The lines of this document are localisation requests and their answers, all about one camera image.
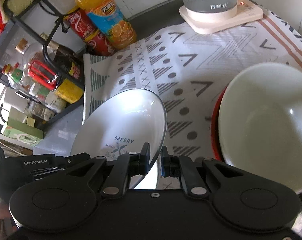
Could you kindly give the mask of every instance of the screw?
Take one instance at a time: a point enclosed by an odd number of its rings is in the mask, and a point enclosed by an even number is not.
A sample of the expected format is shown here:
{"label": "screw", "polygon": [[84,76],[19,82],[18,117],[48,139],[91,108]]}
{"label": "screw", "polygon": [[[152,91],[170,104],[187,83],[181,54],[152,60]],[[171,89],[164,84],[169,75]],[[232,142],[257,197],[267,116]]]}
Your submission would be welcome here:
{"label": "screw", "polygon": [[151,193],[151,197],[160,197],[160,194],[157,192]]}
{"label": "screw", "polygon": [[107,195],[116,195],[119,193],[119,189],[117,187],[106,187],[103,192]]}
{"label": "screw", "polygon": [[194,187],[191,189],[191,192],[195,195],[204,195],[207,190],[203,187]]}

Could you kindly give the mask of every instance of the white bowl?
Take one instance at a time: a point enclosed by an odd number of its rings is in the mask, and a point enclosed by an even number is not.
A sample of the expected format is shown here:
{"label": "white bowl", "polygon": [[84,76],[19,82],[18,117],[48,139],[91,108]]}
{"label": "white bowl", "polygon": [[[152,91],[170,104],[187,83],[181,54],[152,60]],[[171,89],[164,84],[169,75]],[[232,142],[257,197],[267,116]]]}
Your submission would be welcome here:
{"label": "white bowl", "polygon": [[302,192],[302,73],[265,63],[241,72],[219,111],[226,163]]}
{"label": "white bowl", "polygon": [[[139,153],[148,142],[150,163],[152,159],[155,163],[166,127],[165,107],[155,93],[144,89],[127,90],[107,100],[90,115],[74,140],[71,155],[86,152],[91,158],[105,156],[112,161],[118,158],[119,152]],[[156,175],[149,178],[148,184],[155,188],[158,171],[152,174]],[[133,177],[130,187],[135,187],[141,179],[141,176]]]}

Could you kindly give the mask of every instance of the black metal rack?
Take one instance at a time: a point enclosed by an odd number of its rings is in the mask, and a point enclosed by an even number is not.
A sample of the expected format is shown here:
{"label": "black metal rack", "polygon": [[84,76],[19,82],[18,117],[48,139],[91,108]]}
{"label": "black metal rack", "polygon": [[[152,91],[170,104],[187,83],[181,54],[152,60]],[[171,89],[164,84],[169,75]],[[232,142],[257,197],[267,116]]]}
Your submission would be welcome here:
{"label": "black metal rack", "polygon": [[[80,82],[79,80],[75,79],[69,73],[63,71],[62,69],[58,68],[55,63],[50,59],[49,54],[48,54],[48,44],[50,43],[52,37],[54,36],[55,32],[59,28],[59,26],[62,26],[62,31],[64,33],[67,33],[69,27],[64,26],[64,20],[63,20],[63,15],[48,1],[48,0],[33,0],[33,2],[19,15],[14,15],[14,13],[8,8],[8,3],[9,0],[5,0],[3,7],[5,13],[10,17],[10,20],[12,20],[15,24],[17,24],[19,27],[21,27],[24,31],[26,31],[30,36],[32,36],[37,42],[43,45],[43,56],[46,62],[50,65],[50,67],[59,72],[62,78],[66,78],[76,84],[77,86],[81,87],[84,90],[84,81]],[[39,2],[42,2],[45,4],[54,14],[57,15],[57,20],[55,21],[55,26],[53,27],[51,33],[48,35],[47,40],[44,40],[38,35],[29,25],[27,25],[23,20],[22,16],[29,11],[31,8],[33,8],[36,4]],[[76,103],[70,104],[67,106],[61,113],[56,114],[54,118],[52,118],[49,122],[42,124],[39,129],[44,130],[46,127],[51,125],[53,122],[57,121],[58,119],[62,118],[63,116],[67,115],[71,111],[73,111],[75,108],[78,106],[82,105],[84,101],[84,97],[80,98]]]}

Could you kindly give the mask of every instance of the brown stripe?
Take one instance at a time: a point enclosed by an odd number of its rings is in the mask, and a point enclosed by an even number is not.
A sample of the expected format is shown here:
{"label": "brown stripe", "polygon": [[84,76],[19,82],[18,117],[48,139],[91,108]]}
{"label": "brown stripe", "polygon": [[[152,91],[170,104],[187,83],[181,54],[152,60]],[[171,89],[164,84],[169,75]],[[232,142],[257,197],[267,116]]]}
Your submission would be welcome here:
{"label": "brown stripe", "polygon": [[264,15],[264,19],[266,19],[282,36],[284,39],[286,39],[293,47],[294,49],[302,56],[302,51],[294,44],[293,41],[290,40],[290,38],[276,25],[274,21],[272,21],[267,15]]}
{"label": "brown stripe", "polygon": [[268,25],[266,25],[263,20],[258,20],[257,21],[259,24],[261,24],[285,49],[286,51],[289,53],[289,55],[294,58],[294,60],[299,64],[299,66],[302,68],[302,61],[292,52],[292,50],[289,48],[289,46],[287,46],[283,40],[281,40],[275,33],[274,31],[271,30],[270,27],[268,27]]}

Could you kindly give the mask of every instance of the green box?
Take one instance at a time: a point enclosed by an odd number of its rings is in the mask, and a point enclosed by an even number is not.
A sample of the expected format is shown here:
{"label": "green box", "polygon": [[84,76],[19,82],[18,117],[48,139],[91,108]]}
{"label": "green box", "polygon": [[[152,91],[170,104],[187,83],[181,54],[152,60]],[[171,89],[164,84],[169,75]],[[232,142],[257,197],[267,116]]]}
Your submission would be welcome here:
{"label": "green box", "polygon": [[27,116],[11,107],[9,117],[1,133],[20,142],[36,146],[43,139],[43,131],[27,125]]}

